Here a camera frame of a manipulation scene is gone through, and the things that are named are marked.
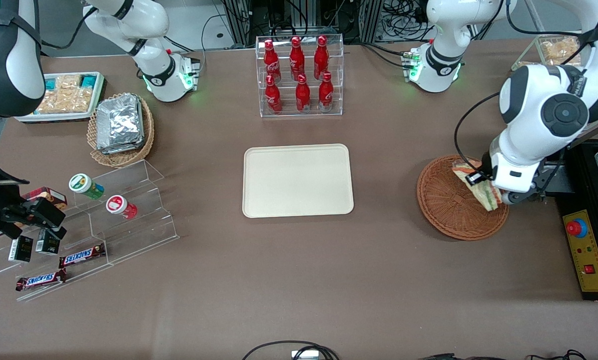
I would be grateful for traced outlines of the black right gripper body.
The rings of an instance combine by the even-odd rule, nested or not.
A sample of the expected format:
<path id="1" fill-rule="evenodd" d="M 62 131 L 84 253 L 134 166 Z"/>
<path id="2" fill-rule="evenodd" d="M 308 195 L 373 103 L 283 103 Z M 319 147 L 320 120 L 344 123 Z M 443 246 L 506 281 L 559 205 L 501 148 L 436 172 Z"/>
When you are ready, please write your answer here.
<path id="1" fill-rule="evenodd" d="M 19 185 L 27 183 L 0 171 L 0 220 L 19 221 L 41 229 L 63 227 L 65 214 L 49 200 L 42 197 L 24 199 L 20 195 Z"/>

